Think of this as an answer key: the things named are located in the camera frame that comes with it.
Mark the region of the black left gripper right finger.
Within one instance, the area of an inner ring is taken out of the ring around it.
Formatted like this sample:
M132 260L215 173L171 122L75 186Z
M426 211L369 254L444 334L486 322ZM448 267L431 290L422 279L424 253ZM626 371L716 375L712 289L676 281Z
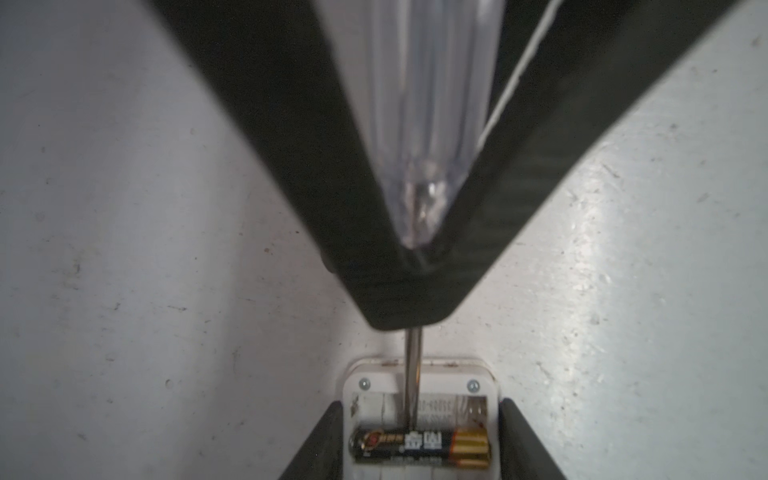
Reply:
M566 480L518 406L499 403L500 474L503 480Z

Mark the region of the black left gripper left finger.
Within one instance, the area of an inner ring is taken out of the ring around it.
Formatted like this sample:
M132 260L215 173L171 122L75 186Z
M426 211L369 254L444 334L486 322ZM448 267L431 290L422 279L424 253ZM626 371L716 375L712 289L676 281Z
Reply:
M280 480L339 480L343 478L344 410L333 401L291 459Z

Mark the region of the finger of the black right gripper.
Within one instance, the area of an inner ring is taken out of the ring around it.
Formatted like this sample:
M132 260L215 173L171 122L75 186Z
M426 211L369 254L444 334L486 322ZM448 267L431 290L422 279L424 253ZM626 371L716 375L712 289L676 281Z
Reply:
M413 311L446 319L584 154L731 8L728 1L511 1L479 160Z
M385 202L309 1L156 1L365 320L419 324Z

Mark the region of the white TCL remote control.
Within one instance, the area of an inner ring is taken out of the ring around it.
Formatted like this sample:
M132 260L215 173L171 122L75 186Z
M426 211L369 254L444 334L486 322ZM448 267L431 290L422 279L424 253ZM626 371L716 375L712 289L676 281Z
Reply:
M490 465L460 468L435 464L373 464L353 458L355 430L404 425L404 360L367 358L354 363L342 386L344 479L499 479L500 391L489 367L476 359L428 358L420 373L418 429L480 429L488 434Z

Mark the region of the clear handle screwdriver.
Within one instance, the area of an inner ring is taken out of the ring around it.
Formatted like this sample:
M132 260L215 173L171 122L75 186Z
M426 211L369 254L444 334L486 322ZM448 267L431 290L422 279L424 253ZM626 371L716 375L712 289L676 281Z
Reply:
M427 290L436 243L477 158L505 5L321 1L403 270Z

